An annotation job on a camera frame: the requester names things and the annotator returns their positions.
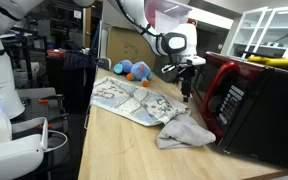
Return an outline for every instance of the blue stuffed toy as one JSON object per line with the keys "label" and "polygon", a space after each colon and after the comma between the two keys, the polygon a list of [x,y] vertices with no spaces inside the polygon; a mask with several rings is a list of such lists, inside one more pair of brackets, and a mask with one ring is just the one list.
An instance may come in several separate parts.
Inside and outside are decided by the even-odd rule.
{"label": "blue stuffed toy", "polygon": [[126,78],[130,81],[140,80],[144,87],[149,86],[153,77],[150,67],[143,61],[133,64],[129,60],[123,60],[114,66],[114,72],[116,74],[126,74]]}

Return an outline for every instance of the microwave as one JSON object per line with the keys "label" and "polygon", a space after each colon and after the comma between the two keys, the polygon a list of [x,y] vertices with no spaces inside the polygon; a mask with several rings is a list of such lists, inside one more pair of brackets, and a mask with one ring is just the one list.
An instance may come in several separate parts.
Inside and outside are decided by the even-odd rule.
{"label": "microwave", "polygon": [[216,146],[288,168],[288,70],[207,52],[192,97]]}

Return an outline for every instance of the microwave handle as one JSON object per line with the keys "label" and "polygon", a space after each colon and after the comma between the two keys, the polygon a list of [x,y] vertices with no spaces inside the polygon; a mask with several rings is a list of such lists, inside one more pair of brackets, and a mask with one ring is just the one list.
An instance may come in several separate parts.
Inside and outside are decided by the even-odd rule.
{"label": "microwave handle", "polygon": [[213,81],[209,85],[209,87],[206,91],[206,94],[204,96],[204,102],[202,104],[202,111],[201,111],[202,116],[206,120],[211,118],[210,112],[208,111],[208,103],[211,100],[211,97],[213,96],[213,93],[215,91],[215,88],[216,88],[218,82],[221,80],[221,78],[223,77],[224,74],[226,74],[227,72],[229,72],[231,70],[238,71],[238,68],[234,62],[227,62],[227,63],[223,64],[220,67],[220,69],[217,71]]}

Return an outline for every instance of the table surface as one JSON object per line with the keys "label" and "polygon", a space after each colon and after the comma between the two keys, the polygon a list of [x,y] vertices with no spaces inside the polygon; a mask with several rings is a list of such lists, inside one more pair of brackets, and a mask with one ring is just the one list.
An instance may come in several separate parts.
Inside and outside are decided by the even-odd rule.
{"label": "table surface", "polygon": [[[125,76],[98,69],[96,79],[111,76],[128,81]],[[181,91],[158,77],[148,89],[180,102]],[[193,99],[184,103],[191,116],[206,128]],[[84,140],[79,179],[272,179],[288,174],[276,167],[238,155],[226,154],[214,143],[194,148],[158,149],[156,138],[164,125],[145,127],[97,106],[90,109]]]}

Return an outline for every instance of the printed cloth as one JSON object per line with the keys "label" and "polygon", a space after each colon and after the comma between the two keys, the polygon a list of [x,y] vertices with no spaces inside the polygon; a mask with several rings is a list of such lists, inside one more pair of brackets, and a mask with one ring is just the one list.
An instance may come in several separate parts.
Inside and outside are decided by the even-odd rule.
{"label": "printed cloth", "polygon": [[144,126],[167,124],[178,114],[191,113],[186,105],[168,96],[112,77],[94,83],[90,103]]}

